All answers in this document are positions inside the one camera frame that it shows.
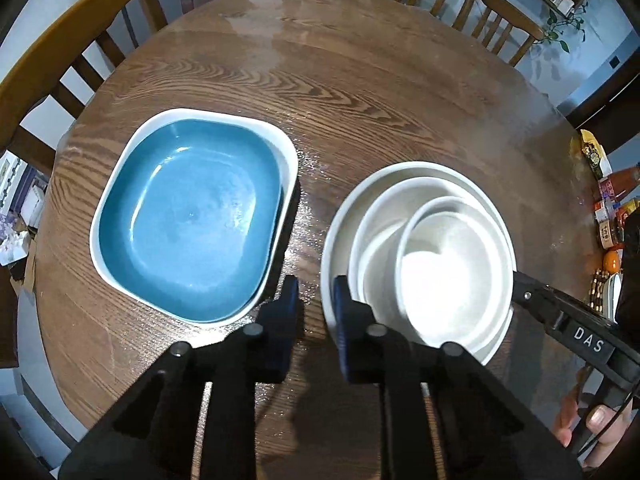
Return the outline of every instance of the wooden table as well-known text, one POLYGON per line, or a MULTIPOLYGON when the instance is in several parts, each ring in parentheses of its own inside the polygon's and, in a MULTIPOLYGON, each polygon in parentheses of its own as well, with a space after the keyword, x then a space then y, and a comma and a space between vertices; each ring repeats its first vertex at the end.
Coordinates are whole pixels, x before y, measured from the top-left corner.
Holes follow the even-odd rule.
MULTIPOLYGON (((500 210, 519 269, 579 298, 588 292, 600 257, 593 177, 574 131, 519 72, 428 12, 391 0, 217 0, 129 56, 59 153, 36 294, 56 383, 87 426, 171 342, 200 346, 238 326, 171 319, 107 286, 92 265, 89 227, 118 156, 140 124, 177 107, 269 121, 300 157, 284 272, 300 279, 305 332, 284 385, 257 392, 258 455, 273 478, 365 479, 378 469, 376 390, 342 380, 319 293, 332 217, 373 171, 430 160, 462 172, 500 210)), ((559 400, 576 367, 519 308, 489 364, 534 410, 559 400)))

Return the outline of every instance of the screw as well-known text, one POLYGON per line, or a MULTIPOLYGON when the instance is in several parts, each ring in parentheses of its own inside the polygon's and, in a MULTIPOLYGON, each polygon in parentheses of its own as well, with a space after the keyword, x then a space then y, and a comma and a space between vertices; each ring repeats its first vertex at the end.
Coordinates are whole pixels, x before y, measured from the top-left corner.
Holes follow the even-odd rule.
POLYGON ((442 351, 451 357, 460 357, 465 351, 465 349, 462 348, 462 346, 460 346, 458 343, 453 343, 452 341, 449 341, 447 343, 444 343, 444 345, 442 345, 442 351))
POLYGON ((169 352, 171 352, 171 355, 175 355, 176 357, 182 357, 189 351, 190 348, 191 345, 189 345, 189 343, 185 341, 178 341, 177 343, 171 345, 171 348, 169 348, 169 352))
POLYGON ((367 326, 367 334, 371 337, 382 337, 386 334, 386 326, 374 323, 367 326))
POLYGON ((242 327, 242 331, 249 337, 258 337, 264 330, 260 323, 249 323, 242 327))

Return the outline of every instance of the red bottle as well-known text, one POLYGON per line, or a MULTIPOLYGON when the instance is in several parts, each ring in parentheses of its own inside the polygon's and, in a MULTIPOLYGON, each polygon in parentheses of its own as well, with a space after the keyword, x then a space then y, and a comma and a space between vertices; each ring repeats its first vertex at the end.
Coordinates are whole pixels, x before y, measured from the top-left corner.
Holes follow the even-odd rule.
POLYGON ((616 171, 599 181, 600 195, 612 202, 622 202, 625 197, 640 185, 640 162, 626 170, 616 171))

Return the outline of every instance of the table top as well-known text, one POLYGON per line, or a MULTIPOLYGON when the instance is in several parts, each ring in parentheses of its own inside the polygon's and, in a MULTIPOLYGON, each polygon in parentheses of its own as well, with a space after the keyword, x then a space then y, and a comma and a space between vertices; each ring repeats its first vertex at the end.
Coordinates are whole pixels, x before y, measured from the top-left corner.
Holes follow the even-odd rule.
MULTIPOLYGON (((298 150, 302 197, 283 274, 300 280, 304 333, 286 382, 259 385, 256 397, 258 458, 274 478, 378 471, 378 394, 344 383, 319 291, 332 217, 372 172, 428 160, 468 176, 503 216, 518 268, 578 298, 600 264, 594 181, 574 131, 478 41, 391 0, 215 0, 133 52, 58 154, 36 299, 56 384, 87 427, 170 343, 216 342, 255 315, 222 329, 191 326, 110 288, 92 264, 91 220, 124 145, 177 107, 268 121, 298 150)), ((578 366, 516 307, 488 368, 542 413, 578 366)))

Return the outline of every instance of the human hand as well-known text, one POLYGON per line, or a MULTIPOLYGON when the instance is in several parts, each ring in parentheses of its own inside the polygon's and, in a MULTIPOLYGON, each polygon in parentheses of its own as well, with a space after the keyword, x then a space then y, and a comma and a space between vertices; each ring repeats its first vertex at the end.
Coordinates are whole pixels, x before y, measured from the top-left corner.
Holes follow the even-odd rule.
MULTIPOLYGON (((567 447, 571 442, 571 426, 578 418, 578 391, 582 389, 581 384, 577 384, 563 399, 560 412, 556 415, 552 433, 567 447)), ((594 435, 600 433, 609 421, 616 414, 608 406, 600 405, 586 415, 586 425, 594 435)), ((620 439, 625 434, 626 428, 631 424, 631 403, 627 405, 625 411, 620 414, 613 425, 600 437, 596 446, 591 450, 584 460, 586 467, 598 467, 611 454, 620 439)))

